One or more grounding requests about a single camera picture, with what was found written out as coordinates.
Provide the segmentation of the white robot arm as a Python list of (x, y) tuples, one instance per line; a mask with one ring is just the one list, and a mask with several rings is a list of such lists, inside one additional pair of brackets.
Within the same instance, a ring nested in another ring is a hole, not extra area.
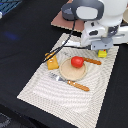
[(81, 45), (89, 50), (110, 49), (128, 42), (128, 26), (122, 26), (128, 0), (72, 0), (61, 8), (64, 19), (84, 21)]

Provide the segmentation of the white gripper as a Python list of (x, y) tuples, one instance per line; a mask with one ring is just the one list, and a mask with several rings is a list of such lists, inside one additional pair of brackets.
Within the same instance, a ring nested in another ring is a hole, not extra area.
[(88, 50), (110, 49), (114, 45), (128, 42), (128, 25), (105, 27), (97, 21), (84, 23), (81, 45)]

